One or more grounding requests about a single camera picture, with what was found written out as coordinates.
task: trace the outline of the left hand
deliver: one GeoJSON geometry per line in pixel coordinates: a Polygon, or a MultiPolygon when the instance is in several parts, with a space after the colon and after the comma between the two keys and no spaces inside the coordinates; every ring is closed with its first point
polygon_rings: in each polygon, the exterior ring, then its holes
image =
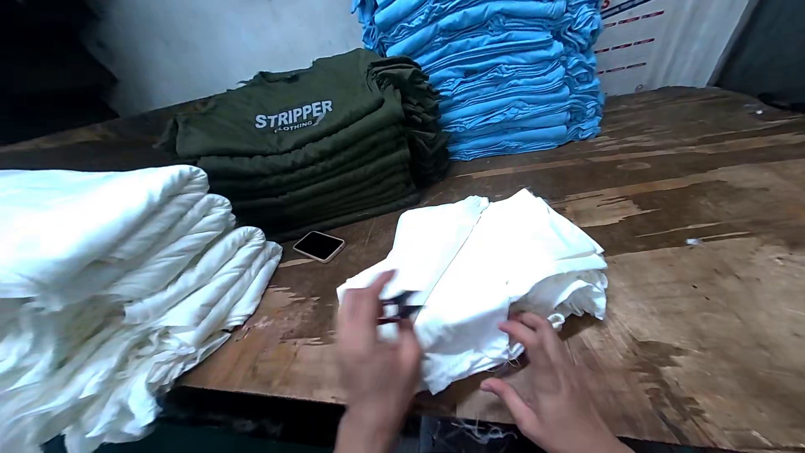
{"type": "Polygon", "coordinates": [[[347,411],[336,441],[338,452],[388,451],[419,384],[422,350],[410,320],[398,322],[395,343],[378,340],[380,293],[394,271],[369,288],[349,289],[338,310],[336,349],[347,411]]]}

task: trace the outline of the wooden table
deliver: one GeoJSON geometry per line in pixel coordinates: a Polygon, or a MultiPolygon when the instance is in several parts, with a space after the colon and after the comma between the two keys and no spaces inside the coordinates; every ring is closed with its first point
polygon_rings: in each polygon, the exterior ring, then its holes
{"type": "MultiPolygon", "coordinates": [[[[0,164],[166,164],[146,144],[174,110],[0,149],[0,164]]],[[[602,127],[560,149],[455,164],[422,206],[527,187],[604,247],[607,318],[576,318],[563,334],[616,434],[802,451],[805,117],[718,89],[670,88],[610,98],[602,127]]],[[[334,230],[347,247],[330,264],[286,244],[257,312],[181,384],[342,402],[335,288],[385,256],[398,216],[334,230]]],[[[510,422],[477,391],[483,377],[420,395],[417,410],[510,422]]]]}

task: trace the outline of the stack of white t-shirts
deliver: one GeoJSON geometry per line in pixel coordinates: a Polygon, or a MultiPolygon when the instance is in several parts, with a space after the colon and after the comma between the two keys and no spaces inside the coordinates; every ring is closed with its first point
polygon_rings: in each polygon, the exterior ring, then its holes
{"type": "MultiPolygon", "coordinates": [[[[383,298],[419,291],[414,329],[424,351],[423,387],[438,393],[451,382],[522,353],[497,325],[513,304],[560,328],[570,314],[603,319],[604,249],[526,189],[499,202],[468,197],[400,216],[385,260],[337,289],[363,288],[398,269],[383,298]]],[[[396,326],[380,326],[393,338],[396,326]]]]}
{"type": "Polygon", "coordinates": [[[188,165],[0,172],[0,451],[142,437],[254,312],[282,248],[207,189],[188,165]]]}

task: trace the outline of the white wall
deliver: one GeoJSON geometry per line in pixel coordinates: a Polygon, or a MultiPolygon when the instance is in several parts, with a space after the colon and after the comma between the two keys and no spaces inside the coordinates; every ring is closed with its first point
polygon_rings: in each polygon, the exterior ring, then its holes
{"type": "Polygon", "coordinates": [[[351,0],[95,0],[84,41],[115,76],[109,104],[137,114],[305,68],[361,47],[351,0]]]}

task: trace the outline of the right hand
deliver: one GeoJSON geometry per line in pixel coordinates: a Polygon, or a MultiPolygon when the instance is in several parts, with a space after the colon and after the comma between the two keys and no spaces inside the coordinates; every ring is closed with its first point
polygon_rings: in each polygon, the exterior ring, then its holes
{"type": "Polygon", "coordinates": [[[545,318],[521,313],[500,324],[526,348],[529,385],[515,390],[491,378],[481,390],[500,397],[520,431],[548,453],[632,453],[604,423],[578,370],[545,318]]]}

